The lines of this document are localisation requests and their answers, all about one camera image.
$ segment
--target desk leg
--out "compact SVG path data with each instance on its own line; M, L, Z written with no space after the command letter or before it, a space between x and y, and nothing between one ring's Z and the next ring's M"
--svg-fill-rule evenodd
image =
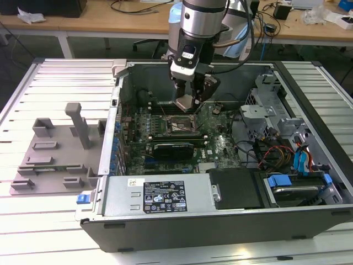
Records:
M247 43L245 44L245 47L243 48L243 51L239 56L239 61L244 61L248 57L251 49L252 49L252 40L251 38L248 38Z
M66 34L60 34L59 36L57 36L57 38L59 39L60 47L61 47L62 53L64 55L64 58L65 59L75 58L75 55L74 55L73 50L70 46L70 43L68 42L68 36Z
M104 38L105 49L110 50L109 38Z
M0 34L0 44L3 46L7 46L9 44L9 42L6 39L6 36L3 34Z

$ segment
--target warning label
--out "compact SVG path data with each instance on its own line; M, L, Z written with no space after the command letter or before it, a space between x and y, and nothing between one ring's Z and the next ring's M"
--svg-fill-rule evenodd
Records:
M146 214L188 211L184 181L144 182L143 198Z

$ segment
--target blue tab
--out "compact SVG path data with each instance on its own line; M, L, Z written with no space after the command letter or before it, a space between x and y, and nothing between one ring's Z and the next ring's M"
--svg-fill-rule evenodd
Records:
M272 175L268 178L270 187L292 186L291 179L288 175Z
M325 174L325 175L324 175L324 179L325 179L327 185L329 185L329 184L332 183L332 178L331 178L330 175Z
M90 195L80 194L77 196L76 204L89 204L89 203L90 203Z

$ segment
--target slotted aluminum plate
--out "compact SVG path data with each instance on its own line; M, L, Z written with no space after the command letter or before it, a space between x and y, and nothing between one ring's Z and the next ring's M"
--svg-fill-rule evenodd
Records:
M353 101L332 76L311 62L283 62L312 106L353 161ZM286 100L300 117L292 98Z

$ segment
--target aluminum extrusion table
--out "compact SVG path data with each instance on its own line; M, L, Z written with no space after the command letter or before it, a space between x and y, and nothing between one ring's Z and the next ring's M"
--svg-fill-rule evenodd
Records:
M105 253L81 229L79 222L75 221L75 195L11 197L10 182L34 134L31 128L34 120L44 115L51 118L54 125L70 124L70 118L63 112L67 102L81 103L82 115L86 117L88 124L96 124L98 119L106 118L115 83L111 74L112 64L113 60L45 60L43 63L32 64L2 111L0 264L47 264L49 261L51 264L72 264L79 261L83 264L99 262L105 265L287 264L288 261L277 260L283 256L293 258L290 264L352 264L353 222L338 225L307 240ZM305 77L296 69L310 67L309 63L285 64L287 68L292 68L295 77L310 78L308 71L306 74L309 76ZM327 121L332 118L330 114L325 116L326 109L330 109L332 113L338 109L348 112L349 107L345 103L351 104L351 101L347 98L340 100L334 95L345 96L342 88L320 67L311 67L310 71L315 78L320 78L322 82L327 81L328 83L322 85L331 91L327 100L318 98L317 94L313 95L312 100L315 102L312 103L317 105L322 118L327 117ZM308 97L313 93L323 97L324 92L315 90L315 86L303 87L308 90ZM329 100L334 97L337 97L334 103L342 105L330 105ZM346 124L344 128L352 128L351 116L350 120L350 125ZM276 224L271 229L276 232Z

